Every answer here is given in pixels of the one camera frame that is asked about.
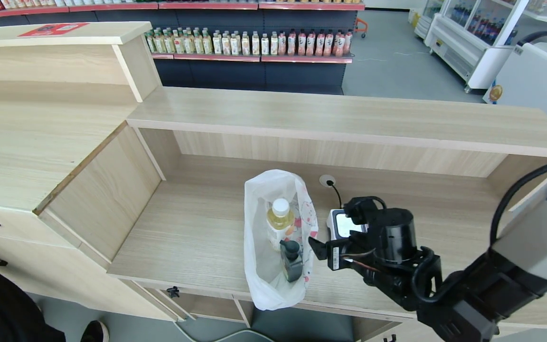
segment soap dispenser bottle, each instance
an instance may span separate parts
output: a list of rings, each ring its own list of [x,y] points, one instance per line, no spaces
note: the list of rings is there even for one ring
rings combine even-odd
[[[303,273],[303,262],[299,251],[298,242],[280,240],[280,256],[284,264],[284,277],[288,282],[296,281]]]

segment black cable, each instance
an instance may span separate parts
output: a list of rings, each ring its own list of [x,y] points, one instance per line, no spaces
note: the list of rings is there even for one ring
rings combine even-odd
[[[495,214],[493,214],[493,220],[491,221],[491,230],[490,230],[490,237],[489,237],[490,246],[493,246],[493,243],[497,241],[497,229],[499,227],[501,216],[503,215],[503,212],[506,210],[506,207],[508,206],[508,204],[510,204],[510,199],[512,199],[515,193],[517,193],[518,190],[522,188],[525,184],[534,180],[536,177],[543,175],[544,173],[547,173],[547,164],[537,169],[534,169],[530,173],[527,173],[522,178],[517,180],[514,184],[512,184],[512,186],[510,186],[510,189],[506,191],[503,197],[501,197],[501,201],[497,205],[497,208],[495,209]]]
[[[335,189],[335,192],[337,193],[337,198],[339,199],[339,209],[343,209],[343,202],[341,202],[341,195],[339,195],[339,191],[337,188],[335,188],[335,184],[332,181],[326,181],[326,184],[330,185],[333,189]]]

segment checkout counter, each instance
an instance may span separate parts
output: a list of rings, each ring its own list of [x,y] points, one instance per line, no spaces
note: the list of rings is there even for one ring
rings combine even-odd
[[[547,163],[537,109],[340,95],[162,87],[148,22],[62,35],[0,28],[0,273],[23,290],[159,320],[244,322],[244,182],[267,169],[306,182],[328,240],[344,198],[415,215],[443,277],[488,247],[508,186]],[[517,193],[514,210],[547,183]],[[354,317],[356,341],[435,333],[351,270],[315,262],[298,308]],[[176,286],[180,297],[170,296]],[[547,329],[547,294],[500,324]]]

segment floor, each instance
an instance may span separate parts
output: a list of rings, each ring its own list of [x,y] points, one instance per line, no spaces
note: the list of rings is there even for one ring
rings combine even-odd
[[[352,42],[354,63],[347,66],[345,95],[395,97],[482,103],[484,91],[466,94],[463,80],[415,37],[404,11],[365,11],[360,18],[369,23],[365,39]],[[76,303],[32,295],[43,309],[46,322],[64,331],[68,342],[78,342],[85,325],[102,320],[109,327],[112,342],[184,342],[177,327],[167,321],[100,312]],[[245,325],[199,318],[179,324],[198,341],[212,341],[245,329]],[[352,341],[351,318],[308,310],[256,311],[253,329],[276,341]],[[527,331],[496,342],[539,342],[547,330]],[[242,333],[228,342],[262,342]]]
[[[405,11],[358,13],[367,37],[352,40],[353,63],[343,79],[345,95],[482,103],[484,91],[464,92],[464,80],[413,33]]]

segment sticker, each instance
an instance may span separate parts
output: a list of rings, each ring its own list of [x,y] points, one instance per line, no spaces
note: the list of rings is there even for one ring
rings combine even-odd
[[[48,24],[36,28],[35,30],[22,33],[19,37],[34,37],[34,36],[59,36],[72,30],[76,30],[82,26],[88,25],[89,22],[76,22],[70,24]]]
[[[332,249],[332,270],[339,269],[339,247],[333,247]]]

